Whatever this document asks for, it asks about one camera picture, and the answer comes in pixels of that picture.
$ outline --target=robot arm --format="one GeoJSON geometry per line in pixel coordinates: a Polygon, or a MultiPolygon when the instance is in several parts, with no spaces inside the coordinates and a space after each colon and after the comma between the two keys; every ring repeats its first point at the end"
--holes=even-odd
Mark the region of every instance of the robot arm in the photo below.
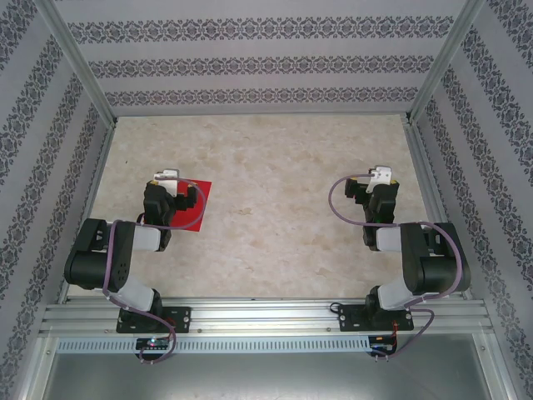
{"type": "MultiPolygon", "coordinates": [[[[189,186],[187,194],[177,192],[177,171],[165,170],[154,175],[144,192],[144,220],[154,226],[169,227],[177,211],[192,208],[197,202],[196,188],[189,186]]],[[[68,283],[87,290],[103,288],[107,270],[107,250],[111,241],[111,223],[89,218],[84,221],[76,242],[65,264],[65,279],[68,283]]],[[[117,222],[115,227],[110,277],[109,297],[114,298],[123,309],[119,315],[117,331],[129,333],[165,332],[165,328],[152,318],[129,312],[135,308],[142,312],[167,319],[161,296],[156,289],[142,284],[130,273],[132,251],[162,252],[167,248],[171,231],[157,227],[145,227],[134,222],[117,222]]]]}
{"type": "MultiPolygon", "coordinates": [[[[355,198],[355,203],[363,206],[367,223],[393,224],[400,185],[391,179],[389,167],[377,166],[369,173],[372,175],[369,183],[348,179],[345,195],[355,198]]],[[[456,229],[449,222],[436,226],[452,238],[459,250],[462,277],[456,291],[464,291],[470,286],[471,274],[456,229]]],[[[341,330],[387,330],[395,321],[399,321],[399,330],[412,330],[405,305],[425,295],[444,293],[455,281],[456,258],[450,244],[435,229],[422,227],[419,223],[403,223],[395,227],[364,226],[363,241],[372,251],[401,252],[402,275],[374,287],[366,296],[364,306],[340,305],[341,330]]]]}

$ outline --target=perforated metal strip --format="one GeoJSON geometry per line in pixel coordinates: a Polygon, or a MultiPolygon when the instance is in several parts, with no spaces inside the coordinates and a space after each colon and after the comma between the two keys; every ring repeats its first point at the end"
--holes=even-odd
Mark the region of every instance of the perforated metal strip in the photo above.
{"type": "MultiPolygon", "coordinates": [[[[135,353],[134,337],[62,338],[61,354],[135,353]]],[[[339,337],[180,337],[175,353],[353,353],[366,352],[368,336],[339,337]]],[[[146,350],[146,353],[164,353],[146,350]]]]}

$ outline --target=marble floor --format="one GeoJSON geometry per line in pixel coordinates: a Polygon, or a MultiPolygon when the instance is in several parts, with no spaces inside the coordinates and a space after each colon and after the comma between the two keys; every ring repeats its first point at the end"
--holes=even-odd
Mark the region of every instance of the marble floor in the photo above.
{"type": "MultiPolygon", "coordinates": [[[[178,168],[212,190],[200,232],[173,232],[165,252],[132,257],[132,273],[162,296],[364,297],[401,273],[401,256],[368,250],[327,194],[376,164],[400,182],[396,220],[425,219],[397,115],[122,117],[92,216],[134,221],[153,173],[178,168]]],[[[334,203],[363,219],[342,187],[334,203]]]]}

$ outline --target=cable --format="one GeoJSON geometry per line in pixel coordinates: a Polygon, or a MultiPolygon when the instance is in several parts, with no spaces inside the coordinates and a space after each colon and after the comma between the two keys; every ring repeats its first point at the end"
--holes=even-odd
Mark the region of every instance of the cable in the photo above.
{"type": "MultiPolygon", "coordinates": [[[[374,228],[393,228],[393,227],[396,228],[396,227],[399,227],[400,224],[398,224],[398,223],[373,223],[373,222],[369,222],[368,223],[368,222],[352,221],[351,219],[348,219],[348,218],[344,217],[342,214],[340,214],[336,210],[335,206],[333,206],[333,201],[331,200],[331,196],[332,196],[333,191],[335,190],[335,188],[340,183],[346,181],[347,179],[351,179],[351,178],[368,178],[368,177],[371,178],[373,176],[374,175],[371,174],[371,173],[358,173],[358,174],[355,174],[355,175],[348,175],[346,177],[342,177],[341,179],[339,179],[338,181],[333,183],[333,186],[331,186],[330,192],[329,192],[329,194],[327,196],[327,201],[329,202],[330,209],[342,221],[344,221],[345,223],[350,223],[352,225],[357,225],[357,226],[360,226],[360,227],[374,227],[374,228]]],[[[420,298],[416,298],[414,300],[411,300],[411,301],[409,301],[409,302],[407,302],[407,303],[405,303],[403,305],[403,307],[405,309],[408,309],[408,308],[410,308],[412,306],[417,305],[418,303],[424,302],[427,299],[432,300],[432,299],[437,299],[437,298],[443,298],[445,296],[448,296],[448,295],[452,294],[457,289],[457,287],[459,286],[459,283],[461,282],[461,279],[463,277],[463,263],[462,263],[462,260],[461,260],[461,254],[459,252],[459,248],[457,247],[456,243],[453,241],[451,236],[444,229],[442,229],[441,227],[435,225],[433,222],[418,222],[417,221],[417,222],[406,222],[406,223],[418,223],[418,224],[420,224],[422,226],[427,226],[427,227],[430,227],[432,229],[435,229],[450,245],[451,250],[452,250],[452,252],[453,252],[453,254],[454,254],[455,258],[456,258],[456,265],[457,265],[456,278],[455,278],[455,280],[453,281],[453,283],[451,284],[451,286],[448,289],[446,289],[442,293],[431,294],[431,295],[428,295],[428,296],[425,296],[425,297],[420,297],[420,298]]],[[[435,313],[432,310],[430,310],[429,308],[418,308],[417,310],[411,310],[411,312],[429,313],[430,314],[430,319],[428,320],[426,325],[424,325],[421,328],[421,330],[409,342],[407,342],[402,348],[400,348],[400,350],[398,350],[394,354],[388,356],[389,358],[394,358],[398,354],[403,353],[406,348],[408,348],[410,345],[412,345],[412,343],[415,340],[417,340],[422,335],[422,333],[424,333],[427,330],[427,328],[431,325],[431,323],[433,323],[433,320],[435,319],[435,313]]]]}
{"type": "Polygon", "coordinates": [[[339,302],[333,302],[330,304],[330,311],[336,315],[339,315],[339,307],[342,306],[339,302]]]}
{"type": "MultiPolygon", "coordinates": [[[[207,198],[206,198],[205,193],[193,181],[189,181],[188,179],[181,179],[181,178],[173,178],[173,179],[177,180],[178,182],[185,182],[185,183],[188,183],[189,185],[193,185],[193,186],[196,187],[196,189],[200,193],[200,197],[202,198],[202,201],[203,201],[202,211],[200,212],[200,215],[198,215],[198,217],[194,221],[192,221],[192,222],[190,222],[188,224],[185,224],[185,225],[181,225],[180,227],[160,227],[158,225],[148,225],[148,224],[136,223],[137,226],[148,227],[148,228],[156,228],[156,229],[166,229],[166,230],[171,230],[172,231],[172,230],[187,229],[187,228],[195,225],[196,223],[198,223],[202,219],[203,214],[206,211],[206,205],[207,205],[207,198]]],[[[107,247],[106,274],[104,276],[102,293],[107,298],[107,300],[109,300],[111,303],[115,304],[116,306],[119,306],[120,308],[124,308],[126,311],[131,311],[133,313],[137,313],[139,315],[143,315],[144,317],[148,317],[148,318],[154,319],[154,320],[158,321],[159,323],[162,323],[163,325],[165,325],[168,328],[168,330],[170,332],[169,337],[172,337],[172,346],[171,346],[171,348],[170,348],[170,350],[168,352],[166,352],[165,354],[160,356],[157,360],[151,360],[151,361],[148,361],[148,360],[142,358],[142,354],[143,354],[145,348],[142,348],[141,351],[139,352],[139,359],[141,360],[141,363],[143,363],[143,364],[149,363],[151,365],[157,364],[157,363],[165,361],[167,358],[169,358],[172,355],[172,353],[174,352],[174,350],[176,349],[177,337],[176,337],[176,331],[174,330],[174,327],[169,322],[165,321],[162,318],[159,318],[157,315],[154,315],[154,314],[152,314],[150,312],[139,310],[139,309],[134,308],[134,307],[129,307],[127,304],[124,304],[123,302],[120,302],[119,300],[116,300],[116,298],[111,297],[112,293],[109,292],[109,289],[108,289],[109,288],[109,280],[110,280],[110,277],[111,277],[111,264],[112,264],[113,246],[114,246],[114,242],[115,242],[115,230],[117,229],[117,223],[119,223],[119,222],[120,222],[120,220],[116,220],[115,222],[113,222],[113,224],[111,225],[111,232],[109,233],[109,244],[108,244],[108,247],[107,247]]]]}
{"type": "Polygon", "coordinates": [[[398,322],[392,321],[392,338],[394,338],[394,343],[392,344],[393,347],[395,347],[398,344],[398,322]]]}

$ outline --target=patterned wallpaper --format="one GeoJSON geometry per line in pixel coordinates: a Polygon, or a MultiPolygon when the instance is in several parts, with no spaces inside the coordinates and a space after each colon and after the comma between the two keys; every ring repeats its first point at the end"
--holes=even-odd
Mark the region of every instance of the patterned wallpaper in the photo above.
{"type": "Polygon", "coordinates": [[[527,2],[488,1],[418,122],[519,398],[533,398],[532,28],[527,2]]]}
{"type": "Polygon", "coordinates": [[[0,0],[0,398],[53,303],[107,129],[30,0],[0,0]]]}
{"type": "Polygon", "coordinates": [[[405,112],[465,0],[65,0],[116,115],[405,112]]]}

